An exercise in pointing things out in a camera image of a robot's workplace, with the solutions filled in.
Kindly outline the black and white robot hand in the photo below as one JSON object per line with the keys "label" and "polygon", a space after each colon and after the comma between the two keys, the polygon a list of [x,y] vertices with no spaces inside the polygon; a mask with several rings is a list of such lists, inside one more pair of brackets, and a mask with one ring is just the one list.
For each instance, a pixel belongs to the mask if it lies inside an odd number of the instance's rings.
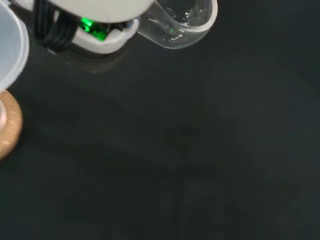
{"label": "black and white robot hand", "polygon": [[98,55],[121,49],[138,31],[152,0],[15,0],[31,13],[37,43],[54,52],[71,44]]}

